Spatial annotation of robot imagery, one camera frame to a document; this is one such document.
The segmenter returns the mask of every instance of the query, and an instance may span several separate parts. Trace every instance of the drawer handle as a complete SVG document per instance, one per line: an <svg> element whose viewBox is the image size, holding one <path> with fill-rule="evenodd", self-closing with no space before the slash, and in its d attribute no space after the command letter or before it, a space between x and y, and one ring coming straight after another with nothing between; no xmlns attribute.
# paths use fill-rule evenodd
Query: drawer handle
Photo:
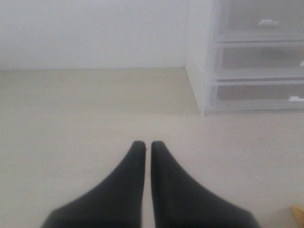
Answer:
<svg viewBox="0 0 304 228"><path fill-rule="evenodd" d="M258 25L260 25L260 26L278 26L279 22L277 20L263 19L258 23Z"/></svg>
<svg viewBox="0 0 304 228"><path fill-rule="evenodd" d="M299 98L298 96L290 96L289 102L304 102L304 98Z"/></svg>

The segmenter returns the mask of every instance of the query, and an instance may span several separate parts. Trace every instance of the white wall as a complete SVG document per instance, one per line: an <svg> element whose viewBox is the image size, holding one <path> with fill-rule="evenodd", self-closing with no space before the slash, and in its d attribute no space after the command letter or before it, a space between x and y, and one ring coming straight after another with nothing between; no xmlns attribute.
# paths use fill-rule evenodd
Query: white wall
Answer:
<svg viewBox="0 0 304 228"><path fill-rule="evenodd" d="M0 70L184 66L187 0L0 4Z"/></svg>
<svg viewBox="0 0 304 228"><path fill-rule="evenodd" d="M189 0L186 70L202 110L213 0Z"/></svg>

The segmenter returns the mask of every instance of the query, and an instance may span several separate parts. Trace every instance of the floor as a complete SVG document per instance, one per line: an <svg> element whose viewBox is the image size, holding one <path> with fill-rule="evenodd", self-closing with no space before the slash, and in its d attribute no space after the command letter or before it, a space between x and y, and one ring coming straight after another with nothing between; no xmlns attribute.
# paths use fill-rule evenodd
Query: floor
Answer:
<svg viewBox="0 0 304 228"><path fill-rule="evenodd" d="M303 135L300 113L200 116L184 69L0 72L0 227L39 227L106 177L132 141L163 140L262 227L295 228ZM149 176L148 159L144 228L154 227Z"/></svg>

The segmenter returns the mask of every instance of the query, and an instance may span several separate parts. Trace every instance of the drawer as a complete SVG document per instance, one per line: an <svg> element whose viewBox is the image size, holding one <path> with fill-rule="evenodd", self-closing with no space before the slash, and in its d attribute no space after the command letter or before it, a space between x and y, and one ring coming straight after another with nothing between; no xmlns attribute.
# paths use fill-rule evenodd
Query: drawer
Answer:
<svg viewBox="0 0 304 228"><path fill-rule="evenodd" d="M224 39L284 39L304 35L303 0L218 0L218 3L218 32Z"/></svg>
<svg viewBox="0 0 304 228"><path fill-rule="evenodd" d="M213 85L207 111L304 109L304 84Z"/></svg>
<svg viewBox="0 0 304 228"><path fill-rule="evenodd" d="M304 77L304 45L287 47L217 47L214 72L219 78Z"/></svg>

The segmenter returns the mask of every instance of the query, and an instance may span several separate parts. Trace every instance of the yellow object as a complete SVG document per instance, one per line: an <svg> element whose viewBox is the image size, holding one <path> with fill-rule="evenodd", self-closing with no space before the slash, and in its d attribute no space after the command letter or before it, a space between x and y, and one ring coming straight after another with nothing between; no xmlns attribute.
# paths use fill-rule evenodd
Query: yellow object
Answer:
<svg viewBox="0 0 304 228"><path fill-rule="evenodd" d="M292 206L291 211L299 224L299 228L304 228L304 207Z"/></svg>

